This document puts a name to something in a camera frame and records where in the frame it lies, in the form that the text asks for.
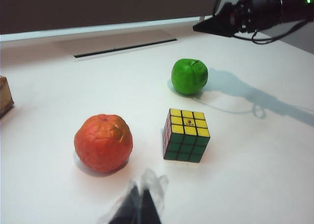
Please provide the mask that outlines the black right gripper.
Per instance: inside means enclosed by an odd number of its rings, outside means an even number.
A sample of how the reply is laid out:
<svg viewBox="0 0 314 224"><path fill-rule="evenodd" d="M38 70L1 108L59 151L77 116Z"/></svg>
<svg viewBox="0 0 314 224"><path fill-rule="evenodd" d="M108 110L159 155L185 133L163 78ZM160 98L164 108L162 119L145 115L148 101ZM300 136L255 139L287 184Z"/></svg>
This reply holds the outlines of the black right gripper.
<svg viewBox="0 0 314 224"><path fill-rule="evenodd" d="M214 35L254 33L253 14L253 0L239 0L236 4L227 2L217 15L194 25L193 30Z"/></svg>

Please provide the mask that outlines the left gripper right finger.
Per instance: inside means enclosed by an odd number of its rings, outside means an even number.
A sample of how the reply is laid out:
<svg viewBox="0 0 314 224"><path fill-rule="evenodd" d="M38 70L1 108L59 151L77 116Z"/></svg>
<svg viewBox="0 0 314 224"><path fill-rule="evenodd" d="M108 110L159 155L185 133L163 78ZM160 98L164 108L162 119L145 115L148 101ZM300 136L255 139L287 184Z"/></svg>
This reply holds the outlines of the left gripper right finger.
<svg viewBox="0 0 314 224"><path fill-rule="evenodd" d="M151 169L146 169L140 179L141 203L140 223L160 224L164 210L164 200L169 180L166 175L157 176Z"/></svg>

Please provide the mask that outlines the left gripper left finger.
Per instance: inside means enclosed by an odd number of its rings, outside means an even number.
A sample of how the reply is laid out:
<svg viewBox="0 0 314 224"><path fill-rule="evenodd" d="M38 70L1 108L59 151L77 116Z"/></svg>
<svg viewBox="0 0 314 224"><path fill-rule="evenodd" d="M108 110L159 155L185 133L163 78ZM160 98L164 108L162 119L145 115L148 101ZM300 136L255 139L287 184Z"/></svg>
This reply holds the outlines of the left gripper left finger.
<svg viewBox="0 0 314 224"><path fill-rule="evenodd" d="M139 204L139 189L134 180L130 180L124 194L98 219L99 224L134 224Z"/></svg>

